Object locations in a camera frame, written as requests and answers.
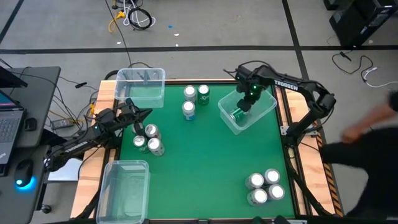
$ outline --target laptop screen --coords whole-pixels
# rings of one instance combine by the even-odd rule
[[[15,106],[17,105],[0,91],[0,108],[10,108]]]

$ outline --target person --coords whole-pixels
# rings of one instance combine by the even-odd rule
[[[398,92],[346,128],[342,141],[320,148],[322,161],[364,169],[368,182],[349,217],[386,219],[398,213],[398,127],[369,128],[398,112]]]

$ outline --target gray floor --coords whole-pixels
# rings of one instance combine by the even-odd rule
[[[301,46],[338,45],[320,0],[288,0],[298,40]],[[0,27],[10,16],[17,0],[0,2]],[[174,47],[214,45],[282,45],[292,46],[287,19],[281,0],[145,0],[144,9],[156,17],[156,24],[148,31],[132,31],[118,24],[129,47]],[[79,49],[123,48],[117,30],[110,34],[111,16],[103,1],[87,0],[30,0],[24,1],[0,49]],[[366,45],[397,45],[398,17],[392,17]],[[338,141],[341,131],[354,123],[372,106],[382,101],[389,90],[370,88],[359,73],[347,75],[338,70],[331,56],[338,51],[304,51],[303,57],[309,77],[336,93],[336,109],[325,125],[326,140]],[[264,60],[278,71],[301,77],[294,51],[238,50],[202,52],[134,52],[133,62],[145,62],[162,67],[167,78],[228,78],[223,68],[232,70],[248,60]],[[369,75],[369,82],[378,85],[398,81],[396,63],[398,50],[356,51],[349,54],[353,62],[336,58],[347,70],[354,70],[361,55],[367,55],[379,69]],[[0,55],[14,67],[60,66],[61,76],[76,82],[88,82],[97,87],[111,70],[128,66],[125,52],[97,54],[27,54]],[[89,88],[74,89],[74,84],[60,80],[59,88],[66,104],[78,113],[93,92]],[[51,110],[62,113],[57,105]],[[396,121],[382,125],[398,124]],[[67,136],[75,128],[60,131]],[[366,183],[367,175],[343,166],[333,166],[345,212],[351,210]],[[49,215],[36,212],[32,223],[67,220],[73,203],[76,183],[51,185],[45,203],[53,206]]]

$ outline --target computer mouse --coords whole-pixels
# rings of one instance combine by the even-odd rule
[[[14,178],[18,187],[25,187],[29,184],[33,174],[33,161],[25,159],[20,161],[15,169]]]

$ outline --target clear plastic container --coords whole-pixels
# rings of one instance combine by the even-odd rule
[[[123,68],[116,77],[114,97],[131,98],[139,108],[161,108],[164,105],[163,68]]]
[[[105,166],[97,224],[141,224],[147,217],[149,165],[146,161],[113,161]]]
[[[236,90],[220,99],[218,102],[218,108],[220,109],[221,119],[226,125],[232,130],[234,134],[239,134],[272,109],[276,107],[276,99],[268,92],[263,91],[260,99],[252,105],[248,114],[243,119],[235,122],[230,116],[231,112],[237,109],[236,104],[239,100],[243,99],[244,93],[238,93]]]

